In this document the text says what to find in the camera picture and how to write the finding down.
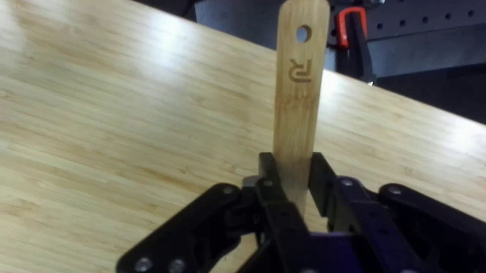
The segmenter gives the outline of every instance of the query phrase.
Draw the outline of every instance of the wood grain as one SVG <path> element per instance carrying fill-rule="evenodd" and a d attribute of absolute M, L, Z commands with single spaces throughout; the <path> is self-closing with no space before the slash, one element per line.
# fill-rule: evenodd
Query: wood grain
<path fill-rule="evenodd" d="M 276 55 L 129 0 L 0 2 L 0 272 L 112 273 L 272 149 Z M 323 74 L 314 151 L 486 221 L 486 130 Z M 323 231 L 305 201 L 305 221 Z M 252 251 L 214 272 L 235 272 Z"/>
<path fill-rule="evenodd" d="M 285 196 L 301 212 L 314 149 L 328 22 L 325 0 L 288 0 L 278 16 L 273 155 Z"/>

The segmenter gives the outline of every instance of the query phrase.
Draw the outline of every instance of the engraved logo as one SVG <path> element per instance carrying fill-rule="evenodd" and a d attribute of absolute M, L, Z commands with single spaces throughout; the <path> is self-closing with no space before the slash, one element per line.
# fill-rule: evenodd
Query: engraved logo
<path fill-rule="evenodd" d="M 292 69 L 288 71 L 288 77 L 293 83 L 310 83 L 310 71 L 311 71 L 311 60 L 307 60 L 305 64 L 298 64 L 295 60 L 290 60 Z"/>

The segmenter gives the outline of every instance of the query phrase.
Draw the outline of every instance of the wooden stick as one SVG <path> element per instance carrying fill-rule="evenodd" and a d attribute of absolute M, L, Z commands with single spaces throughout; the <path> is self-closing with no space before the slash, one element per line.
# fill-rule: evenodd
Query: wooden stick
<path fill-rule="evenodd" d="M 284 192 L 301 213 L 314 146 L 328 22 L 326 0 L 288 0 L 279 10 L 273 155 Z"/>

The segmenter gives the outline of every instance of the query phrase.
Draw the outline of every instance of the screw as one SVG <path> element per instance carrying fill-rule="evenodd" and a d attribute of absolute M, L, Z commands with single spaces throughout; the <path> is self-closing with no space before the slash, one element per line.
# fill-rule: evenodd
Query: screw
<path fill-rule="evenodd" d="M 352 181 L 342 181 L 345 187 L 352 187 Z"/>
<path fill-rule="evenodd" d="M 140 259 L 135 265 L 135 272 L 144 273 L 153 268 L 152 262 L 146 257 Z"/>
<path fill-rule="evenodd" d="M 225 189 L 223 189 L 223 193 L 225 193 L 225 195 L 231 195 L 231 193 L 232 193 L 232 189 L 231 189 L 231 187 L 225 187 Z"/>
<path fill-rule="evenodd" d="M 399 196 L 399 195 L 401 195 L 401 189 L 398 189 L 398 187 L 389 187 L 389 193 Z"/>
<path fill-rule="evenodd" d="M 169 273 L 182 273 L 185 271 L 185 263 L 182 260 L 175 260 L 169 266 Z"/>

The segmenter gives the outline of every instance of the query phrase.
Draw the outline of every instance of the red clamp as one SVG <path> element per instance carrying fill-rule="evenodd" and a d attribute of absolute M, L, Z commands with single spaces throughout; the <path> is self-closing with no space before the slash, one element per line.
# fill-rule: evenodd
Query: red clamp
<path fill-rule="evenodd" d="M 364 37 L 367 37 L 367 22 L 366 22 L 366 11 L 361 7 L 351 7 L 346 10 L 342 10 L 337 14 L 337 43 L 339 48 L 348 49 L 349 48 L 349 40 L 348 40 L 348 30 L 346 30 L 346 17 L 349 14 L 358 14 L 360 16 L 360 24 L 363 28 Z"/>

